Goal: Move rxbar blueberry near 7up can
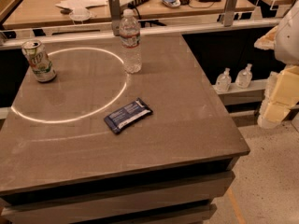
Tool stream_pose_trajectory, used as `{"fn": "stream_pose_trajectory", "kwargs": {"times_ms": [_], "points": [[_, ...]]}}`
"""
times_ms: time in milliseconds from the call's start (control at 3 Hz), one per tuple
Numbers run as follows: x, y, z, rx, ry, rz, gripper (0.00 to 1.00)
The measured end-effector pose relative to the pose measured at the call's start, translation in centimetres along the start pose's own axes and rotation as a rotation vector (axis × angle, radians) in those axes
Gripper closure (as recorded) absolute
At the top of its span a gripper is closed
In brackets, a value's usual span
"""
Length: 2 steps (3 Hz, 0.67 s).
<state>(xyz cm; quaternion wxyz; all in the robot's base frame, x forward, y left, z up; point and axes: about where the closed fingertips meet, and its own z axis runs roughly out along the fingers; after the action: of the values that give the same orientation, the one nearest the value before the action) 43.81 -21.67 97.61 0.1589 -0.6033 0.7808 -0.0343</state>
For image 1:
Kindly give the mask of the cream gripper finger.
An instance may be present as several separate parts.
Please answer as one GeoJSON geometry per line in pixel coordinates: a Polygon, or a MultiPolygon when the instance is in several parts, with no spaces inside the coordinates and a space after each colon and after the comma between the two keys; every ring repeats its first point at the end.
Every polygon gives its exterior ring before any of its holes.
{"type": "Polygon", "coordinates": [[[299,66],[287,65],[279,73],[271,72],[266,82],[258,125],[277,127],[299,102],[299,66]]]}
{"type": "Polygon", "coordinates": [[[273,27],[262,37],[258,38],[254,43],[256,49],[269,50],[274,48],[275,37],[278,30],[278,26],[273,27]]]}

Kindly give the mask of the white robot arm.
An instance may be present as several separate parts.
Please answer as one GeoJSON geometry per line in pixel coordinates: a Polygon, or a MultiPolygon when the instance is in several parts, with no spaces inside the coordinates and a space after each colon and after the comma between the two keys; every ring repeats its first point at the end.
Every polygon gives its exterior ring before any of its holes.
{"type": "Polygon", "coordinates": [[[275,58],[286,64],[279,73],[271,72],[266,82],[258,125],[272,129],[278,126],[299,102],[299,1],[297,1],[254,47],[274,51],[275,58]]]}

